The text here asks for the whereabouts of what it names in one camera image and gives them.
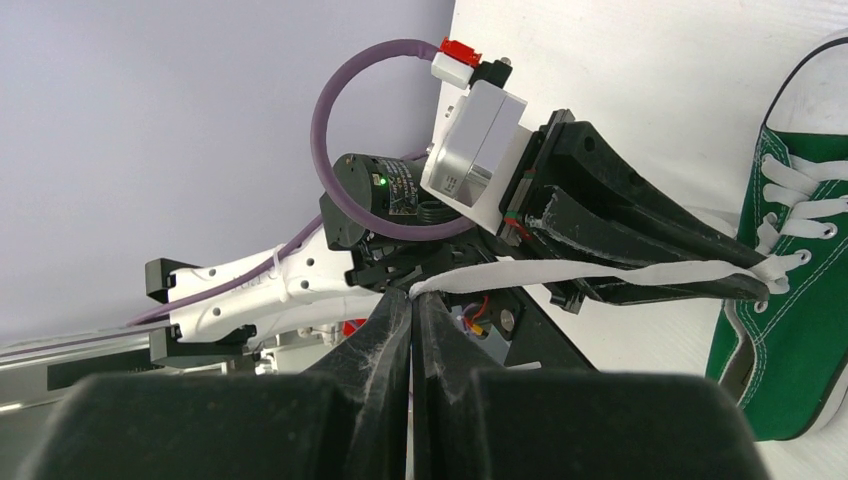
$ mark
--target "metal eyelet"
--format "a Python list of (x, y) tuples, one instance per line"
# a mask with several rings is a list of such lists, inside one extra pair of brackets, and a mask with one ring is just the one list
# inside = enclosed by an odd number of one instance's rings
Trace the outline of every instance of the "metal eyelet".
[(802, 248), (801, 250), (798, 250), (797, 252), (795, 252), (795, 255), (801, 256), (801, 265), (806, 265), (806, 264), (810, 263), (810, 260), (813, 259), (813, 254), (809, 250), (807, 250), (806, 248)]
[(819, 237), (823, 240), (830, 240), (831, 238), (835, 237), (836, 232), (839, 231), (839, 228), (837, 228), (836, 225), (834, 225), (832, 223), (825, 223), (824, 226), (826, 227), (825, 231), (822, 234), (822, 236)]

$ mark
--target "white tabletop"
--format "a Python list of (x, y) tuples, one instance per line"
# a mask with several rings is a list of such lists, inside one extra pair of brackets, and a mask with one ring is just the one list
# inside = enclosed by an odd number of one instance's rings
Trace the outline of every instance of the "white tabletop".
[[(507, 90), (529, 102), (525, 127), (570, 108), (681, 204), (738, 212), (777, 88), (846, 26), (848, 6), (836, 1), (457, 0), (451, 37), (512, 60)], [(459, 94), (444, 87), (440, 111)], [(701, 375), (718, 310), (693, 300), (548, 313), (602, 370)], [(848, 478), (844, 411), (817, 434), (759, 446), (775, 478)]]

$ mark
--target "canvas shoe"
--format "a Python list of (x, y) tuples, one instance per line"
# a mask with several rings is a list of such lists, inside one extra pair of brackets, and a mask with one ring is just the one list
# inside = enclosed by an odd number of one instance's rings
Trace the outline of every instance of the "canvas shoe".
[(795, 67), (761, 127), (737, 239), (789, 291), (725, 302), (707, 365), (759, 440), (824, 426), (848, 390), (848, 31)]

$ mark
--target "bolt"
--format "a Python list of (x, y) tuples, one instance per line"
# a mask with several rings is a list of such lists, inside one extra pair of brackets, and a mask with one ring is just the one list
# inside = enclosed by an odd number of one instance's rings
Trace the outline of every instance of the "bolt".
[(509, 310), (501, 310), (501, 326), (507, 332), (511, 332), (515, 328), (515, 317)]

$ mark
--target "gray background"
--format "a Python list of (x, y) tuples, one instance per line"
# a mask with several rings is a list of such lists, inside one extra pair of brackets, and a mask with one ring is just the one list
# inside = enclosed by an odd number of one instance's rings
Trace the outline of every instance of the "gray background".
[[(0, 344), (121, 325), (143, 266), (212, 265), (318, 213), (309, 120), (347, 58), (438, 42), (449, 0), (0, 0)], [(330, 154), (427, 144), (439, 82), (374, 67), (342, 95)]]

